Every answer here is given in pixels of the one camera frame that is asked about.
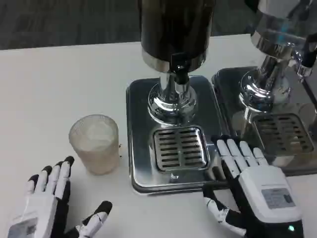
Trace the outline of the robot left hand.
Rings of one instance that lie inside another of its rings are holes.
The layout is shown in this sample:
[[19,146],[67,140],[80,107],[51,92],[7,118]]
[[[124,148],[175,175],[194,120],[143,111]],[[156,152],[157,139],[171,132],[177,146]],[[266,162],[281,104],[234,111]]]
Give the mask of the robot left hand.
[[81,224],[66,231],[70,176],[74,158],[46,166],[27,181],[25,201],[13,215],[8,238],[92,238],[107,220],[113,204],[102,201]]

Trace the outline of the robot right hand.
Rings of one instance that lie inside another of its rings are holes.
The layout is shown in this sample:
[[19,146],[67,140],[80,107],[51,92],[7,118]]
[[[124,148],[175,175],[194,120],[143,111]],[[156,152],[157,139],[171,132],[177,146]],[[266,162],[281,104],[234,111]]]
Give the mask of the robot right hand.
[[206,208],[222,227],[242,238],[302,238],[302,212],[280,167],[246,141],[215,137],[227,185],[238,207],[220,202],[211,184],[202,187]]

